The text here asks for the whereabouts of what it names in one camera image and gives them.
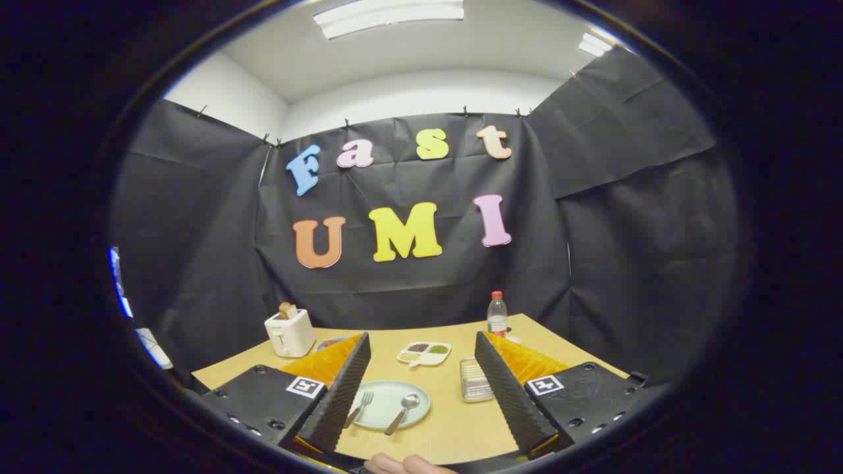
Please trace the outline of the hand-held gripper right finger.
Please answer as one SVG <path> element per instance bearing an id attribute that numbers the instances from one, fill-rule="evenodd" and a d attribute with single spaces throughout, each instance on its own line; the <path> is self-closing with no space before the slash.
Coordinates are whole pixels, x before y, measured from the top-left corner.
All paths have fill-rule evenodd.
<path id="1" fill-rule="evenodd" d="M 474 355 L 518 450 L 531 458 L 595 438 L 649 396 L 641 375 L 623 377 L 593 361 L 567 366 L 485 331 Z"/>

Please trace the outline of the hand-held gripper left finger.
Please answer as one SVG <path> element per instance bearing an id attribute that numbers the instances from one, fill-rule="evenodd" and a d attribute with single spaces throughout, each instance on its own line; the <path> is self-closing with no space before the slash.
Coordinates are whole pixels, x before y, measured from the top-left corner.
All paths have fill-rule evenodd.
<path id="1" fill-rule="evenodd" d="M 256 364 L 200 399 L 245 435 L 306 453 L 337 447 L 371 360 L 366 332 L 290 363 Z"/>

